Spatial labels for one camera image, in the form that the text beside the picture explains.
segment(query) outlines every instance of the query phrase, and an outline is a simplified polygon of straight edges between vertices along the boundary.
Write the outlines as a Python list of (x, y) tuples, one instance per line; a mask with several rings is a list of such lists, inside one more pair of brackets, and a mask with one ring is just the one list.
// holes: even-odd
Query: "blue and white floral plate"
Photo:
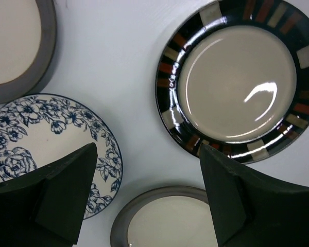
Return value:
[(84, 219), (114, 199), (122, 157), (110, 129), (90, 109), (63, 96), (25, 96), (0, 109), (0, 182), (19, 177), (94, 142), (98, 160)]

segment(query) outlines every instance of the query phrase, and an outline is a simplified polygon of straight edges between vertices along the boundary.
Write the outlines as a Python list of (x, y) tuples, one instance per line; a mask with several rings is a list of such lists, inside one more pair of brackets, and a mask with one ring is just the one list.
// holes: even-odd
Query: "tabletop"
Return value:
[[(166, 185), (204, 188), (199, 159), (174, 142), (161, 123), (155, 75), (178, 26), (209, 0), (55, 0), (57, 63), (44, 93), (76, 99), (115, 135), (124, 174), (112, 204), (83, 222), (80, 247), (110, 246), (112, 223), (135, 196)], [(309, 0), (288, 0), (309, 17)], [(249, 165), (309, 186), (309, 127), (288, 148)]]

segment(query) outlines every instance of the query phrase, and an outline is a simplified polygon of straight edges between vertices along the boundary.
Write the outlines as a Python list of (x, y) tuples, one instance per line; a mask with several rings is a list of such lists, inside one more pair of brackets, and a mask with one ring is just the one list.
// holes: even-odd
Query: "dinnerware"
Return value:
[(92, 110), (64, 96), (36, 94), (10, 102), (0, 109), (0, 182), (88, 143), (96, 144), (98, 159), (85, 219), (105, 209), (121, 185), (122, 156), (112, 132)]
[(111, 247), (217, 245), (206, 192), (162, 187), (130, 201), (111, 229)]
[(37, 88), (52, 60), (56, 33), (52, 0), (0, 1), (0, 103)]
[(268, 158), (309, 125), (309, 18), (282, 0), (221, 0), (183, 23), (156, 79), (162, 122), (186, 151)]

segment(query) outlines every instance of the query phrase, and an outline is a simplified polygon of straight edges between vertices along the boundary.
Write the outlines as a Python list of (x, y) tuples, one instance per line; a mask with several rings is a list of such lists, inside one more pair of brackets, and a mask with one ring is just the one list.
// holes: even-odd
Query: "gray rim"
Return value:
[(191, 197), (208, 204), (206, 191), (194, 187), (169, 186), (147, 191), (131, 200), (115, 218), (110, 236), (111, 247), (129, 247), (127, 232), (134, 215), (151, 201), (171, 196)]
[(56, 45), (56, 12), (53, 0), (36, 0), (41, 19), (41, 41), (36, 58), (18, 78), (0, 84), (0, 104), (17, 99), (29, 92), (44, 76)]

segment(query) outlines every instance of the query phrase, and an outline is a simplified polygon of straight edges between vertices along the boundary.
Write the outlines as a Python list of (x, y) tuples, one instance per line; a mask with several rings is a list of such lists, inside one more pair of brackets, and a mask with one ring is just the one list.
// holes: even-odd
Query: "floral pattern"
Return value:
[[(39, 96), (26, 96), (0, 109), (0, 178), (6, 181), (37, 168), (28, 150), (22, 147), (8, 150), (7, 146), (27, 136), (30, 125), (45, 121), (55, 135), (61, 134), (71, 125), (88, 131), (95, 141), (104, 139), (107, 147), (105, 157), (98, 157), (96, 170), (105, 183), (111, 183), (111, 192), (115, 194), (121, 184), (122, 160), (110, 130), (99, 117), (81, 104), (60, 96), (52, 95), (49, 99)], [(102, 196), (100, 189), (93, 183), (84, 218), (99, 213), (112, 200), (110, 195)]]

